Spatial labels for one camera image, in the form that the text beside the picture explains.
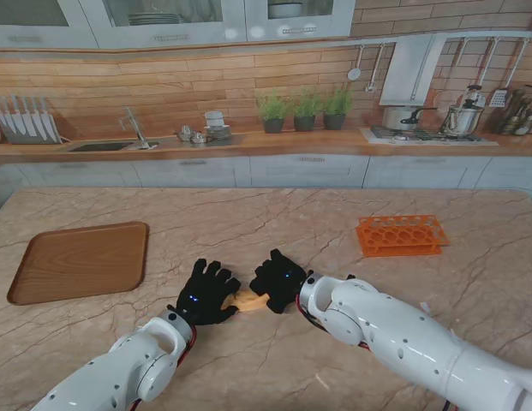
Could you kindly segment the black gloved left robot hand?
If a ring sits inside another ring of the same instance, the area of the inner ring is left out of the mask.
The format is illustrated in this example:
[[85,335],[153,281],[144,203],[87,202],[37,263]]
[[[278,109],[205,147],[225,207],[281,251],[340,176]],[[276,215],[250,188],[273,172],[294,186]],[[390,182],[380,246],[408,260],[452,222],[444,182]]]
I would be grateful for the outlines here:
[[219,261],[208,264],[198,259],[176,305],[169,304],[167,309],[193,326],[221,324],[237,313],[236,306],[223,308],[223,304],[241,285]]

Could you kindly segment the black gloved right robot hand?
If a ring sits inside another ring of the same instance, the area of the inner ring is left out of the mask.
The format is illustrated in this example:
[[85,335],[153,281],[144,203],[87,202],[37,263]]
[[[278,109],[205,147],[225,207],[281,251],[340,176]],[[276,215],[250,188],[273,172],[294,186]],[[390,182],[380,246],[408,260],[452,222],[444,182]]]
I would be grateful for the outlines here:
[[278,249],[273,249],[270,258],[258,266],[254,273],[250,289],[259,296],[269,295],[266,305],[274,313],[282,314],[289,304],[296,301],[311,271],[304,271]]

